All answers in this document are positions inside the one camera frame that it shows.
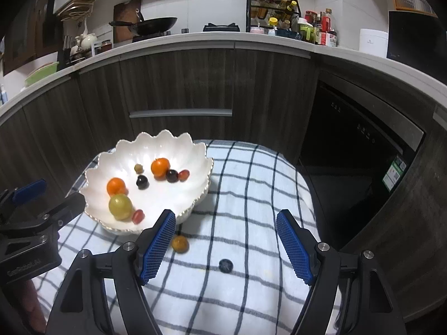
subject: textured blue pad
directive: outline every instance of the textured blue pad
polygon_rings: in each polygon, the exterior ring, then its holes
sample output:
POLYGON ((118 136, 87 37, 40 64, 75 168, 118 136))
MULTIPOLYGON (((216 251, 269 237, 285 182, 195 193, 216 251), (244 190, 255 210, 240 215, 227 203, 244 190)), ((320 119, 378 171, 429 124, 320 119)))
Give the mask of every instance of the textured blue pad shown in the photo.
POLYGON ((276 216, 276 230, 296 276, 304 279, 305 284, 312 283, 313 275, 310 272, 309 255, 282 211, 276 216))
POLYGON ((17 189, 13 195, 13 203, 15 206, 22 205, 28 201, 42 195, 46 190, 46 181, 40 179, 34 183, 28 184, 23 188, 17 189))
POLYGON ((144 255, 140 275, 140 279, 144 283, 148 283, 149 279, 157 275, 158 268, 160 268, 161 261, 175 233, 175 225, 175 214, 170 212, 144 255))

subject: black metal rack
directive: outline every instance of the black metal rack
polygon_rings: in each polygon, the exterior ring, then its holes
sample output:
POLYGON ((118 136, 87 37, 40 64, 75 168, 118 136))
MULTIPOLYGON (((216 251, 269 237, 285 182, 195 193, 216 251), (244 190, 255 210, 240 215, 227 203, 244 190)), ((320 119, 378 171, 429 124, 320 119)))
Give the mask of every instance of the black metal rack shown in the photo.
MULTIPOLYGON (((250 28, 251 27, 257 27, 258 26, 258 22, 260 23, 260 27, 261 28, 266 28, 266 29, 271 29, 271 27, 268 25, 268 21, 269 18, 271 17, 271 15, 273 14, 273 12, 275 11, 283 11, 286 12, 285 9, 279 9, 277 6, 279 4, 279 2, 281 0, 275 0, 274 3, 270 3, 270 6, 262 6, 262 8, 267 9, 267 17, 263 20, 258 20, 257 18, 251 18, 251 12, 252 12, 252 8, 259 8, 259 5, 256 5, 254 3, 255 0, 247 0, 247 9, 246 9, 246 16, 245 16, 245 31, 246 32, 250 32, 250 28)), ((296 1, 296 7, 298 11, 294 11, 292 12, 292 18, 291 18, 291 23, 294 19, 298 19, 301 16, 301 9, 299 8, 299 3, 298 0, 287 0, 287 3, 290 4, 292 1, 296 1)))

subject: checkered tablecloth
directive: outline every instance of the checkered tablecloth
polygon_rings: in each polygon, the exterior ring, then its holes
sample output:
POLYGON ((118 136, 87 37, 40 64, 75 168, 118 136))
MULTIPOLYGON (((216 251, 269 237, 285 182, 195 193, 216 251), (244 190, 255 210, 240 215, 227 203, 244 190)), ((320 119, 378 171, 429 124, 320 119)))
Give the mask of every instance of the checkered tablecloth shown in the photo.
MULTIPOLYGON (((205 141, 215 160, 211 186, 191 217, 177 227, 189 251, 169 248, 144 293, 163 334, 290 334, 309 287, 295 276, 276 235, 275 217, 289 209, 301 227, 319 240, 309 189, 284 157, 259 145, 205 141), (219 271, 229 259, 230 274, 219 271)), ((95 158, 89 167, 97 165, 95 158)), ((70 192, 85 184, 84 173, 70 192)), ((135 236, 115 236, 85 214, 60 231, 62 264, 35 278, 48 316, 57 289, 79 250, 117 249, 135 236)), ((115 331, 126 334, 113 280, 106 292, 115 331)), ((327 334, 335 334, 338 293, 327 334)))

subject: bolt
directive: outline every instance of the bolt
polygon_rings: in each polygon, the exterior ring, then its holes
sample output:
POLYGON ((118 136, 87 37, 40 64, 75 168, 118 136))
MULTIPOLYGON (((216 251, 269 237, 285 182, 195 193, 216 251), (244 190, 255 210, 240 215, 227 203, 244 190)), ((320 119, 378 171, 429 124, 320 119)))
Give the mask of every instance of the bolt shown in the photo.
POLYGON ((324 243, 323 241, 318 243, 318 249, 321 250, 322 252, 328 251, 329 248, 330 246, 327 243, 324 243))
POLYGON ((89 255, 89 250, 88 249, 83 249, 79 253, 80 253, 81 258, 85 258, 85 257, 87 257, 89 255))
POLYGON ((132 249, 135 248, 135 243, 133 243, 132 241, 127 241, 126 243, 124 243, 124 244, 122 245, 122 248, 123 248, 124 250, 132 250, 132 249))
POLYGON ((365 256, 365 258, 367 259, 373 259, 374 258, 374 253, 371 252, 370 250, 365 250, 363 252, 363 255, 365 256))

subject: black dishwasher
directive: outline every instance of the black dishwasher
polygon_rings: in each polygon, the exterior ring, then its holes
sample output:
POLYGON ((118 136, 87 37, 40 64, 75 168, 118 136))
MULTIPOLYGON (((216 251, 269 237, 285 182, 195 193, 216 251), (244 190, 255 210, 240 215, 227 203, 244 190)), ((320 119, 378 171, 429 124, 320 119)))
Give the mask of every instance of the black dishwasher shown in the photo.
POLYGON ((300 156, 319 226, 342 248, 385 204, 424 133, 383 100, 323 72, 300 156))

